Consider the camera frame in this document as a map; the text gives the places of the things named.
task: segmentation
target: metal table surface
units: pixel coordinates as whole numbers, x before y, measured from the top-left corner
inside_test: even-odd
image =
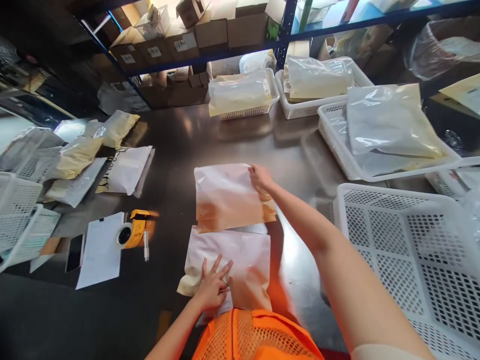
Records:
[[[278,103],[270,114],[228,121],[210,118],[208,105],[140,115],[139,121],[147,123],[148,131],[138,146],[156,149],[141,198],[90,191],[75,210],[63,204],[55,208],[65,213],[55,233],[62,237],[82,234],[88,222],[120,211],[157,211],[160,217],[150,242],[150,261],[144,262],[141,248],[124,250],[118,278],[79,291],[133,297],[163,309],[183,308],[188,299],[176,290],[184,274],[190,229],[196,223],[195,167],[264,165],[279,185],[326,216],[331,215],[337,186],[348,181],[317,131],[318,117],[285,120]],[[74,130],[81,123],[74,120]],[[423,177],[374,185],[432,191]],[[311,253],[281,212],[278,219],[255,229],[271,236],[269,294],[273,310],[297,319],[319,347],[345,351],[333,313],[322,299]],[[65,261],[66,255],[58,254],[32,274],[25,263],[7,272],[75,287],[79,271],[65,274]]]

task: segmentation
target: white paper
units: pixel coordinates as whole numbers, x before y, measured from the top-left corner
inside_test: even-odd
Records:
[[[119,212],[88,224],[76,290],[119,276],[122,247],[115,236],[123,223],[124,213]]]

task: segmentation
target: blue shelf frame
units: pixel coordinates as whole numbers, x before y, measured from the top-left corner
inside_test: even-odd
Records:
[[[380,24],[399,24],[409,19],[425,17],[434,14],[448,14],[449,16],[461,15],[467,11],[480,8],[480,0],[463,0],[448,4],[442,4],[438,0],[419,0],[411,9],[397,10],[388,13],[382,13],[374,7],[369,0],[360,0],[349,22],[341,22],[341,17],[348,4],[348,0],[341,0],[334,4],[326,14],[323,21],[308,24],[304,31],[299,31],[300,24],[295,18],[295,9],[297,0],[285,0],[285,12],[280,25],[279,39],[277,41],[265,41],[258,50],[273,49],[277,59],[277,68],[283,69],[289,43],[297,40],[310,40],[313,37],[325,36],[334,33],[340,33],[348,30],[360,29]],[[91,36],[92,40],[100,47],[110,61],[115,65],[118,71],[125,76],[130,85],[136,90],[140,97],[150,106],[143,97],[137,85],[131,80],[131,77],[141,74],[155,73],[163,70],[184,67],[188,65],[203,64],[209,61],[231,58],[247,54],[245,51],[230,49],[219,53],[201,55],[200,57],[180,62],[162,63],[148,66],[138,71],[124,71],[120,64],[110,54],[109,50],[102,44],[94,33],[94,30],[85,21],[85,18],[105,13],[110,16],[114,24],[122,31],[119,23],[113,16],[111,10],[119,8],[126,4],[134,3],[135,0],[102,0],[95,2],[90,6],[83,6],[84,0],[77,0],[70,8],[73,16],[80,25]]]

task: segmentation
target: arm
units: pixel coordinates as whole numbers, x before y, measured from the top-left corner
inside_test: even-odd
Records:
[[[358,251],[316,209],[278,186],[253,165],[254,186],[267,191],[315,259],[350,353],[367,344],[389,345],[434,360],[422,338]]]
[[[230,261],[221,271],[217,272],[221,259],[222,255],[219,255],[209,273],[207,272],[207,259],[203,260],[202,280],[198,291],[145,360],[178,360],[200,314],[222,305],[228,291],[227,284],[222,281],[222,278],[230,271],[233,262]]]

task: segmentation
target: orange safety vest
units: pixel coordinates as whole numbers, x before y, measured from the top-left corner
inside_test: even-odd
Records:
[[[324,360],[309,333],[276,313],[232,309],[206,327],[192,360]]]

